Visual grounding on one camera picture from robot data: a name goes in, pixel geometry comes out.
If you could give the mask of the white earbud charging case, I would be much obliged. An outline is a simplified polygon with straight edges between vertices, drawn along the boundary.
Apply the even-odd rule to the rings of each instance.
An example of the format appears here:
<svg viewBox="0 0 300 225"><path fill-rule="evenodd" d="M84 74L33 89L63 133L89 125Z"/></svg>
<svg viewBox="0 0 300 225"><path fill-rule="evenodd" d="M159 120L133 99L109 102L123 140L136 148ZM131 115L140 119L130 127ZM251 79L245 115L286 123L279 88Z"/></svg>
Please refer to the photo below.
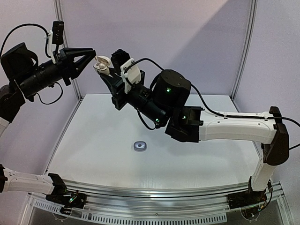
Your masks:
<svg viewBox="0 0 300 225"><path fill-rule="evenodd" d="M96 63L93 65L94 70L97 73L109 74L109 66L111 65L110 58L106 56L97 56Z"/></svg>

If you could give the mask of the blue-grey earbud charging case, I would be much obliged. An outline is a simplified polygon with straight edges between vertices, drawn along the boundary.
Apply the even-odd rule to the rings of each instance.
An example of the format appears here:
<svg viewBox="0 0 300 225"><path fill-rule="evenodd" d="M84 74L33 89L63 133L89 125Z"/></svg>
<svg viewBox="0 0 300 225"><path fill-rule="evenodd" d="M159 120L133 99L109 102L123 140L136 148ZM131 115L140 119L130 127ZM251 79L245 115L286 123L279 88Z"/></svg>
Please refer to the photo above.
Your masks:
<svg viewBox="0 0 300 225"><path fill-rule="evenodd" d="M138 152L145 151L147 149L147 143L144 141L136 141L133 144L133 148Z"/></svg>

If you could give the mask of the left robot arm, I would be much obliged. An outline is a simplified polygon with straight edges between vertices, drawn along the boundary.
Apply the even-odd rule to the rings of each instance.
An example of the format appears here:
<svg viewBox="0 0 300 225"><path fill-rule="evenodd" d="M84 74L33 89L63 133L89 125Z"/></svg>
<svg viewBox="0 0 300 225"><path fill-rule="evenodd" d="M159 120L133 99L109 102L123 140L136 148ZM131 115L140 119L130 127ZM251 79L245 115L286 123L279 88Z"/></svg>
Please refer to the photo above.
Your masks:
<svg viewBox="0 0 300 225"><path fill-rule="evenodd" d="M9 80L0 89L0 131L11 124L26 100L33 102L34 96L46 87L63 80L66 86L76 79L96 56L92 48L63 48L54 54L54 59L39 64L37 55L25 43L8 50L0 59ZM35 175L14 172L0 167L0 190L37 192L52 195L59 203L70 199L65 183L59 175Z"/></svg>

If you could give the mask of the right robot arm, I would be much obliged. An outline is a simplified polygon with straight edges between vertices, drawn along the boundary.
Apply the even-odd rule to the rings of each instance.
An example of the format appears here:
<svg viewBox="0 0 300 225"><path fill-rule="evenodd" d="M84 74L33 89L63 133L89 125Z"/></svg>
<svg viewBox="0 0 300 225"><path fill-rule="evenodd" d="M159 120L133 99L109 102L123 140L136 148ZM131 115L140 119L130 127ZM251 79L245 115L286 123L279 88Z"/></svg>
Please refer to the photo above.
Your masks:
<svg viewBox="0 0 300 225"><path fill-rule="evenodd" d="M260 113L216 112L207 104L187 106L193 85L174 70L162 70L150 87L144 86L145 73L137 66L96 66L95 71L109 88L116 109L131 105L141 120L149 119L155 128L165 128L165 133L179 142L259 142L262 157L249 179L250 188L242 195L246 204L260 198L275 167L289 158L289 134L275 106Z"/></svg>

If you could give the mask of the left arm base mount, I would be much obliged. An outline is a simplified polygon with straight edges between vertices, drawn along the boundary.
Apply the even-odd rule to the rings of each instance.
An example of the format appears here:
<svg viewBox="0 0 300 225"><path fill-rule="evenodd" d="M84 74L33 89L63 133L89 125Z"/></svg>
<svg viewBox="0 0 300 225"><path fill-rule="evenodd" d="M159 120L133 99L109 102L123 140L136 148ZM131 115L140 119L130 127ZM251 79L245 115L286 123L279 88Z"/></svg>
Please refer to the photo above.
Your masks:
<svg viewBox="0 0 300 225"><path fill-rule="evenodd" d="M66 186L55 186L51 194L46 195L46 200L64 205L64 208L79 208L83 209L87 195L78 190L68 191Z"/></svg>

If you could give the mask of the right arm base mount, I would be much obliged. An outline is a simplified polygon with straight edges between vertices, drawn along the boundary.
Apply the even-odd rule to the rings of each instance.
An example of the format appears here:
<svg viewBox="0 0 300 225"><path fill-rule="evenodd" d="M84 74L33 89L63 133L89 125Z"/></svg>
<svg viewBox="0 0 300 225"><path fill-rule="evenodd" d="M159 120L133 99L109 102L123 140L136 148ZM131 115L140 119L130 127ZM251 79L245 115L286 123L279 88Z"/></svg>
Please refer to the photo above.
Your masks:
<svg viewBox="0 0 300 225"><path fill-rule="evenodd" d="M266 198L266 190L253 191L249 188L246 191L228 194L227 203L230 209L235 209L262 203Z"/></svg>

